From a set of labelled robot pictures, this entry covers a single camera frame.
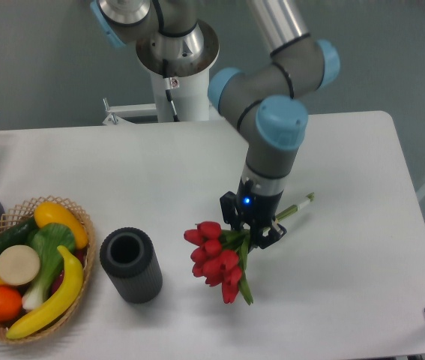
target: green leaf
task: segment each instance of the green leaf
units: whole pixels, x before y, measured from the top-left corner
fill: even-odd
[[[249,246],[250,246],[250,235],[247,235],[244,239],[244,242],[241,246],[241,252],[239,253],[239,258],[242,262],[242,271],[245,272],[247,269],[247,256],[249,254]]]
[[[242,277],[239,281],[239,291],[241,292],[245,302],[248,305],[251,305],[254,303],[254,299],[252,298],[252,293],[250,292],[249,284],[247,283],[245,273],[242,274]]]

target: wicker basket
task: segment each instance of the wicker basket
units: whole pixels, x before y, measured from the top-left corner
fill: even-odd
[[[52,325],[49,325],[43,330],[29,335],[28,337],[24,337],[23,339],[9,340],[5,337],[7,327],[5,325],[0,325],[0,341],[6,344],[23,344],[31,341],[40,340],[46,337],[47,335],[53,333],[62,325],[64,325],[70,319],[70,316],[74,313],[74,311],[77,309],[77,306],[81,302],[91,275],[91,269],[94,264],[96,251],[94,227],[92,225],[89,215],[87,215],[87,213],[79,205],[69,199],[48,196],[47,198],[40,197],[38,199],[30,199],[29,201],[25,201],[22,205],[16,205],[14,208],[10,209],[6,214],[2,215],[0,220],[0,233],[8,229],[9,227],[12,227],[13,225],[19,223],[20,221],[31,217],[34,214],[35,208],[45,201],[51,201],[53,203],[63,205],[65,208],[69,209],[70,212],[72,212],[73,215],[77,218],[77,220],[79,220],[79,222],[85,227],[85,231],[88,235],[89,244],[85,257],[84,284],[82,285],[82,289],[80,290],[76,301]]]

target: green stem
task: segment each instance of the green stem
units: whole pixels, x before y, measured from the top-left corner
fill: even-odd
[[[310,193],[306,196],[306,198],[308,198],[310,202],[314,201],[315,197],[316,195],[314,193]],[[289,206],[284,211],[281,211],[279,214],[275,215],[275,218],[277,219],[277,221],[281,222],[282,220],[288,218],[290,215],[295,214],[297,211],[298,211],[298,206],[292,205],[292,206]]]

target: banana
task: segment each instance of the banana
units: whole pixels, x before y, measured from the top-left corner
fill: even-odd
[[[61,316],[79,295],[84,282],[82,264],[65,246],[60,245],[57,250],[64,259],[61,286],[40,307],[18,319],[7,331],[7,339],[22,339],[41,330]]]

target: black cylinder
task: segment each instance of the black cylinder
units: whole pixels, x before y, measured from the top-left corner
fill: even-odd
[[[148,302],[162,288],[154,246],[139,229],[125,227],[107,236],[100,247],[100,264],[126,302]]]

